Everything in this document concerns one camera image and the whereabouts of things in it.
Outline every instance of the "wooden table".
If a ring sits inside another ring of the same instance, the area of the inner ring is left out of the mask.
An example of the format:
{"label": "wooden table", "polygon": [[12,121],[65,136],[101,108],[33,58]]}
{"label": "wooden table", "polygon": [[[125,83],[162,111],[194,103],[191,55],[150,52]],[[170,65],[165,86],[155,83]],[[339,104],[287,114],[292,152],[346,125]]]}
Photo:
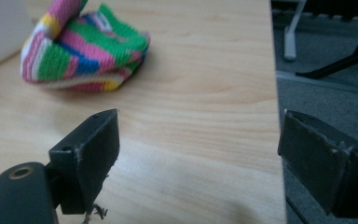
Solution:
{"label": "wooden table", "polygon": [[[39,18],[49,0],[26,0]],[[101,1],[89,1],[96,9]],[[121,151],[91,223],[283,223],[269,0],[106,2],[152,43],[118,91],[48,91],[0,63],[0,173],[118,108]],[[83,216],[62,216],[81,223]]]}

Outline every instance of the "table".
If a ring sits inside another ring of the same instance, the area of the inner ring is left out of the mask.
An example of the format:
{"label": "table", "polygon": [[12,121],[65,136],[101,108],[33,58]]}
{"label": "table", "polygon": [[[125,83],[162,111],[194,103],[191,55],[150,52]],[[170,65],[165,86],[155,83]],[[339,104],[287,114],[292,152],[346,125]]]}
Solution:
{"label": "table", "polygon": [[[49,4],[25,2],[33,20]],[[269,0],[104,2],[150,32],[144,65],[86,93],[23,82],[19,54],[0,63],[0,173],[46,164],[84,119],[118,108],[121,151],[96,201],[109,211],[91,223],[285,222]]]}

